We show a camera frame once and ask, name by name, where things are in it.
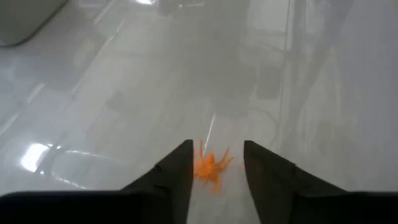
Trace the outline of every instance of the reflective surface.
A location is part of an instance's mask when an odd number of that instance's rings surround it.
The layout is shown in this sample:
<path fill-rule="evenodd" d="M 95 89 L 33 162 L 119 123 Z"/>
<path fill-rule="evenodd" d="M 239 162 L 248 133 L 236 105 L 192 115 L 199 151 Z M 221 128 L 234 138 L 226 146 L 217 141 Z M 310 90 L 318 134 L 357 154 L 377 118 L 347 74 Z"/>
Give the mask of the reflective surface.
<path fill-rule="evenodd" d="M 201 138 L 235 159 L 222 194 L 194 183 L 189 223 L 258 222 L 244 139 L 398 190 L 397 24 L 395 0 L 70 1 L 0 49 L 0 194 L 120 189 Z"/>

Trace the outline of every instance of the white tile floor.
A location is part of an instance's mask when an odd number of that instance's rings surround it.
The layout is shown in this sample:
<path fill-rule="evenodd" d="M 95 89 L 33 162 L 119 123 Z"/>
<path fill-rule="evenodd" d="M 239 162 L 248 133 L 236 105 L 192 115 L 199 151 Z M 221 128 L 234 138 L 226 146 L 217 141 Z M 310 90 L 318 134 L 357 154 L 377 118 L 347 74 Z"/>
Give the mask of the white tile floor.
<path fill-rule="evenodd" d="M 235 159 L 221 194 L 195 182 L 189 223 L 258 223 L 245 139 L 398 190 L 394 0 L 163 2 L 70 1 L 0 49 L 0 194 L 120 189 L 201 138 Z"/>

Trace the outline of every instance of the orange splatter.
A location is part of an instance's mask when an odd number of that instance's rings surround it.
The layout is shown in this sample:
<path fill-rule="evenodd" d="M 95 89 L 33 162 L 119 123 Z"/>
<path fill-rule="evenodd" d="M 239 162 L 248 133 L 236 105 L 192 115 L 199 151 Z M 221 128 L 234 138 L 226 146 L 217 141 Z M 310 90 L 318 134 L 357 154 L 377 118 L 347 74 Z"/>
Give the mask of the orange splatter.
<path fill-rule="evenodd" d="M 229 148 L 227 148 L 223 158 L 219 162 L 215 162 L 214 154 L 212 152 L 203 158 L 203 141 L 200 140 L 200 158 L 197 159 L 193 165 L 193 177 L 204 180 L 205 184 L 209 181 L 213 182 L 213 193 L 217 193 L 221 190 L 222 183 L 220 174 L 233 160 L 233 157 L 226 160 L 228 151 Z"/>

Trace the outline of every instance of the glossy white floor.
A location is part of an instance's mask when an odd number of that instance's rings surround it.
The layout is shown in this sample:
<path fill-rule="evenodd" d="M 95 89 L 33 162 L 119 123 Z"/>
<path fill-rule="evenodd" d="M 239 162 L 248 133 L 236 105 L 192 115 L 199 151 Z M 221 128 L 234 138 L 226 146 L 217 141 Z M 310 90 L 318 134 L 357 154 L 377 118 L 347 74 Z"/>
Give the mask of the glossy white floor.
<path fill-rule="evenodd" d="M 0 194 L 120 189 L 184 139 L 231 146 L 189 223 L 256 223 L 252 139 L 346 190 L 398 190 L 395 0 L 70 1 L 0 49 Z"/>

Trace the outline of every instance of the orange object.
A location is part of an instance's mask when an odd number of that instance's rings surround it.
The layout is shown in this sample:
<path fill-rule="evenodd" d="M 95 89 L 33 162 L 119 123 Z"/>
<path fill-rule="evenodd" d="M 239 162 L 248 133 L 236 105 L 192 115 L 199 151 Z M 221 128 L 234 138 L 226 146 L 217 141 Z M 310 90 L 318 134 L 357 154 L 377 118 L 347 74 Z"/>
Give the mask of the orange object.
<path fill-rule="evenodd" d="M 221 190 L 222 183 L 220 173 L 225 170 L 228 164 L 233 160 L 233 157 L 226 160 L 228 151 L 229 148 L 227 148 L 223 158 L 219 162 L 215 162 L 212 152 L 203 158 L 203 141 L 200 140 L 200 158 L 193 164 L 193 177 L 204 180 L 205 184 L 209 181 L 213 182 L 213 193 L 217 193 Z"/>

